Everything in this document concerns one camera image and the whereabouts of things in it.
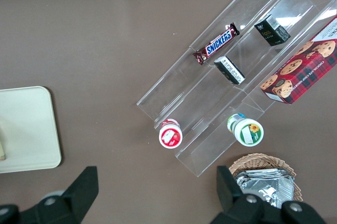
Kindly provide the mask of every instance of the silver foil package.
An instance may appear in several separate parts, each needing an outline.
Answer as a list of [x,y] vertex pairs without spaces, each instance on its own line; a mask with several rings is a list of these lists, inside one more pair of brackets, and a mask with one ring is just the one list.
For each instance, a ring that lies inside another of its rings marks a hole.
[[283,202],[293,200],[294,178],[286,170],[243,171],[235,179],[243,193],[257,195],[274,207],[281,208]]

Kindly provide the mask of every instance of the red plaid packaging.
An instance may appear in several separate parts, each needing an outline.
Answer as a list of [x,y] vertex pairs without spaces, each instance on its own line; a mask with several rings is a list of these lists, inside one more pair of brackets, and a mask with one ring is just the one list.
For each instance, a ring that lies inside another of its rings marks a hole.
[[298,50],[260,88],[292,104],[337,63],[337,16]]

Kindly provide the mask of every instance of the acrylic tiered shelf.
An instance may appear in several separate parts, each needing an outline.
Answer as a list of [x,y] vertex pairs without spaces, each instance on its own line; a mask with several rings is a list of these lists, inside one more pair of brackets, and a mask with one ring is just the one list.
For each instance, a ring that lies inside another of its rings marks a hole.
[[[274,103],[262,93],[260,84],[336,15],[336,9],[335,0],[319,7],[310,0],[234,0],[137,105],[154,120],[158,131],[167,118],[179,121],[184,138],[175,155],[200,176],[235,142],[226,126],[228,117],[239,112],[260,118]],[[267,14],[291,35],[286,43],[269,46],[255,29],[254,24]],[[199,65],[193,53],[231,22],[241,35]],[[240,85],[231,84],[214,66],[214,60],[224,55],[245,75]]]

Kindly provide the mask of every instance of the metal screw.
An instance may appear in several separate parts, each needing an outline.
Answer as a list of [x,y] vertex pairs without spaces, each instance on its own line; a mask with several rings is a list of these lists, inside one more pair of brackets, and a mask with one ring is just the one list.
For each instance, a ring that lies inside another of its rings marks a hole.
[[254,197],[253,195],[248,195],[246,200],[249,202],[249,203],[256,203],[257,202],[257,199],[256,197]]
[[302,212],[303,211],[302,207],[299,204],[297,204],[297,203],[291,203],[290,204],[290,209],[293,210],[293,211],[295,211],[295,212]]
[[53,203],[55,203],[55,201],[56,201],[56,199],[54,199],[54,198],[49,198],[49,199],[47,199],[47,200],[44,202],[44,205],[45,205],[45,206],[50,206],[50,205],[52,205]]
[[9,209],[8,208],[3,208],[3,209],[0,209],[0,216],[1,215],[5,215],[6,213],[9,212]]

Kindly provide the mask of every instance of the white plastic board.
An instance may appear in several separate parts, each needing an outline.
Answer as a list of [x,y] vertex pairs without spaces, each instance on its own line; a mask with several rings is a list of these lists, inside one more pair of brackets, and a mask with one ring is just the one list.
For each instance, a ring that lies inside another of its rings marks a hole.
[[49,91],[41,86],[0,90],[0,173],[50,169],[61,162]]

